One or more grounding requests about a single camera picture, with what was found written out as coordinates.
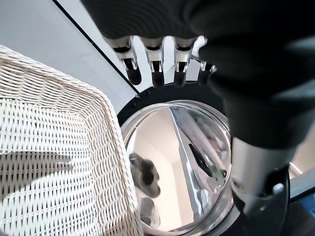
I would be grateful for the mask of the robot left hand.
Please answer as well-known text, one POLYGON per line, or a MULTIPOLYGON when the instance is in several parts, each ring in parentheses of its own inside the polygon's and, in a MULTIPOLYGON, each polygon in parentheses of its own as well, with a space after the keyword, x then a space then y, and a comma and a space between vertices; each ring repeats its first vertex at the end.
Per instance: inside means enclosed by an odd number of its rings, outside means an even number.
POLYGON ((232 192, 246 216, 279 193, 315 121, 312 0, 85 0, 104 38, 204 36, 202 61, 232 134, 232 192))

